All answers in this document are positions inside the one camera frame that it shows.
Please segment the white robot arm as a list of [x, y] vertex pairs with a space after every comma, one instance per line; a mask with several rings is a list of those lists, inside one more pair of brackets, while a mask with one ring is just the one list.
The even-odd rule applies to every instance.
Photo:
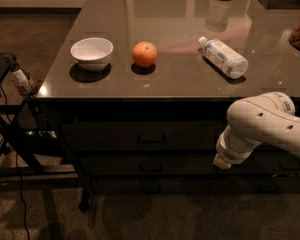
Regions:
[[221, 169], [243, 163], [263, 143], [300, 158], [300, 117], [284, 93], [270, 92], [235, 101], [227, 110], [227, 122], [213, 160]]

